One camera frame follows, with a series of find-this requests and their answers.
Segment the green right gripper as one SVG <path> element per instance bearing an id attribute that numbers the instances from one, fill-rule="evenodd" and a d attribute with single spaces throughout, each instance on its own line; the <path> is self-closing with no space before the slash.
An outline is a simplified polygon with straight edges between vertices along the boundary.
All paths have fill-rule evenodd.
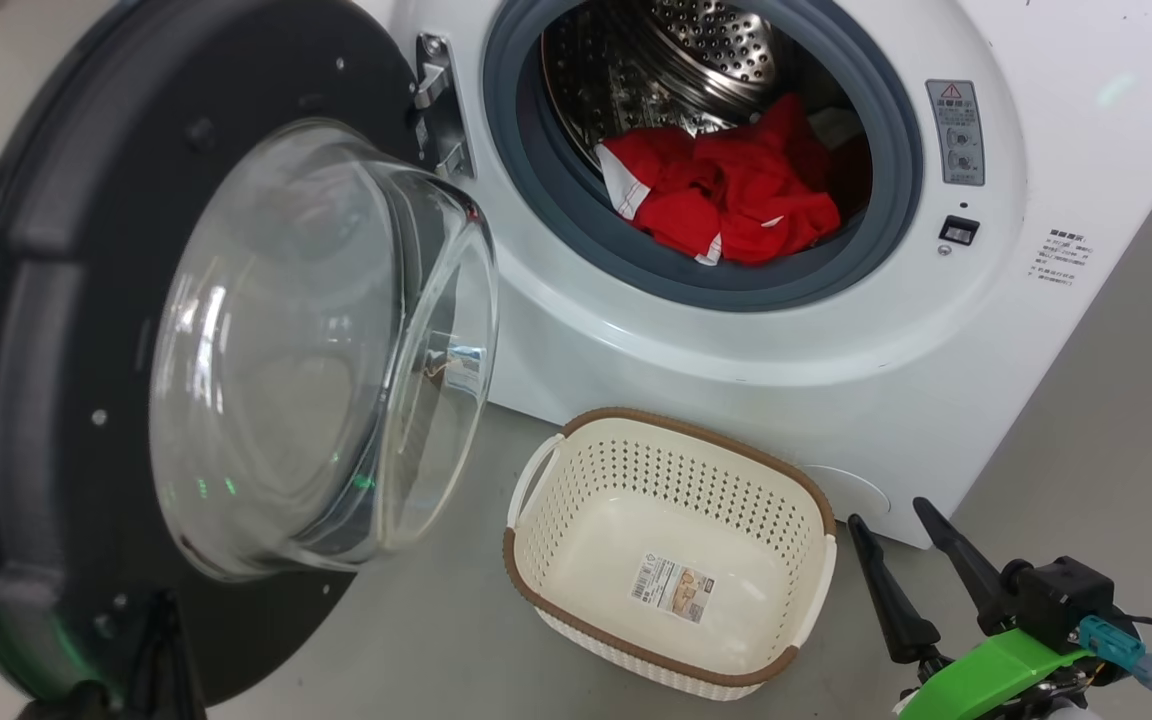
<path id="1" fill-rule="evenodd" d="M 884 646 L 892 662 L 920 665 L 922 684 L 905 700 L 897 702 L 896 720 L 982 720 L 1052 673 L 1091 655 L 1079 646 L 1071 653 L 1059 653 L 1026 632 L 1010 630 L 1011 594 L 1006 591 L 995 564 L 929 498 L 915 497 L 914 510 L 933 546 L 950 560 L 972 598 L 977 626 L 992 637 L 957 660 L 942 659 L 935 647 L 941 641 L 940 632 L 915 609 L 893 578 L 884 561 L 881 543 L 870 532 L 867 523 L 861 515 L 851 515 L 847 530 L 867 584 Z"/>

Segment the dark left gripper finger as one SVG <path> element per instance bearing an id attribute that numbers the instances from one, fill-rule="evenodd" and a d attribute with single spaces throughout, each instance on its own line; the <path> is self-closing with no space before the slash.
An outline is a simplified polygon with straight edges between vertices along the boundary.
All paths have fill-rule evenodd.
<path id="1" fill-rule="evenodd" d="M 157 593 L 128 680 L 128 720 L 205 720 L 177 597 Z"/>

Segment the black round glass washer door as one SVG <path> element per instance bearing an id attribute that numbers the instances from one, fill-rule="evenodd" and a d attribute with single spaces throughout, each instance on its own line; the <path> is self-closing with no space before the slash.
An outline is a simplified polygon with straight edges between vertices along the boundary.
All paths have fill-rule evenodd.
<path id="1" fill-rule="evenodd" d="M 0 12 L 0 675 L 128 720 L 147 605 L 209 707 L 419 543 L 486 406 L 483 209 L 355 0 Z"/>

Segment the plain red garment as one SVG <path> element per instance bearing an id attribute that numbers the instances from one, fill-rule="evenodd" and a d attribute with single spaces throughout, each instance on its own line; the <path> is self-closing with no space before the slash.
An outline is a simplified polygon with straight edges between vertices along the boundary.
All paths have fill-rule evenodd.
<path id="1" fill-rule="evenodd" d="M 765 265 L 841 227 L 829 154 L 797 94 L 781 96 L 746 126 L 700 135 L 692 156 L 717 167 L 708 190 L 717 225 L 702 232 L 700 264 Z"/>

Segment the white product label sticker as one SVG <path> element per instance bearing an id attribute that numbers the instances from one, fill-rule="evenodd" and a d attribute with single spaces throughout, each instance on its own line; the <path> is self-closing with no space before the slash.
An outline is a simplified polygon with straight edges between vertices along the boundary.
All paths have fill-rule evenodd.
<path id="1" fill-rule="evenodd" d="M 691 566 L 644 553 L 630 591 L 631 601 L 700 624 L 717 578 Z"/>

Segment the cream perforated laundry basket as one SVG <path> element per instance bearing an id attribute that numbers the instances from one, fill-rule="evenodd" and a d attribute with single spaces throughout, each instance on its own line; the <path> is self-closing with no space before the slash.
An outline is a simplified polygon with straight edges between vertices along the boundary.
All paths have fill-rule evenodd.
<path id="1" fill-rule="evenodd" d="M 634 602 L 644 553 L 717 578 L 700 624 Z M 602 407 L 526 461 L 506 515 L 513 588 L 554 632 L 710 702 L 799 655 L 838 560 L 827 497 L 799 469 L 685 420 Z"/>

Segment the white front-load washing machine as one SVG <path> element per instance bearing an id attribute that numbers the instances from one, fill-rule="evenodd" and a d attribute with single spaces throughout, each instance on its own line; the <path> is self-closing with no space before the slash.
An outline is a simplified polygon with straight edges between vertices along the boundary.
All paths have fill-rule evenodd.
<path id="1" fill-rule="evenodd" d="M 927 547 L 914 498 L 954 511 L 968 497 L 1152 209 L 1152 0 L 835 0 L 914 104 L 920 200 L 858 283 L 763 313 L 617 282 L 526 205 L 483 97 L 503 1 L 355 0 L 416 71 L 420 33 L 450 44 L 476 170 L 454 182 L 500 263 L 490 400 L 554 424 L 628 407 L 850 471 L 890 498 L 876 532 Z M 983 187 L 943 182 L 929 79 L 973 82 Z M 858 158 L 836 161 L 852 196 L 838 232 L 877 184 L 864 129 L 844 147 Z M 980 223 L 972 247 L 938 240 L 947 215 Z"/>

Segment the stainless steel washing machine drum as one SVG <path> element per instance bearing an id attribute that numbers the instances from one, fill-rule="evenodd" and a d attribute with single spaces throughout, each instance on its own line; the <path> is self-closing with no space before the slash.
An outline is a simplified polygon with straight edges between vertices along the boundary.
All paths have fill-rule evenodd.
<path id="1" fill-rule="evenodd" d="M 586 0 L 544 29 L 545 92 L 591 169 L 596 147 L 632 129 L 689 135 L 753 123 L 799 97 L 814 136 L 836 149 L 861 132 L 840 81 L 767 18 L 726 0 Z"/>

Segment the round white filter cover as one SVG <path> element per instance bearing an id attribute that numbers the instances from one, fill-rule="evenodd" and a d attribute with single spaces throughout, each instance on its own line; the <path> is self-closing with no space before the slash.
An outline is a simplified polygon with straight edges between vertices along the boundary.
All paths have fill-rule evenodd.
<path id="1" fill-rule="evenodd" d="M 803 471 L 827 497 L 836 520 L 850 520 L 855 514 L 874 520 L 890 511 L 890 498 L 859 475 L 819 464 L 804 465 Z"/>

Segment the grey warning sticker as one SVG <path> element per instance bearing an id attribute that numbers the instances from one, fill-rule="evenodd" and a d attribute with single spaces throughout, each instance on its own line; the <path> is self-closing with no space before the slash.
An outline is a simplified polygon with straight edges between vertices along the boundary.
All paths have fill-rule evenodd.
<path id="1" fill-rule="evenodd" d="M 980 106 L 973 82 L 929 79 L 942 179 L 946 184 L 986 184 L 986 151 L 980 126 Z"/>

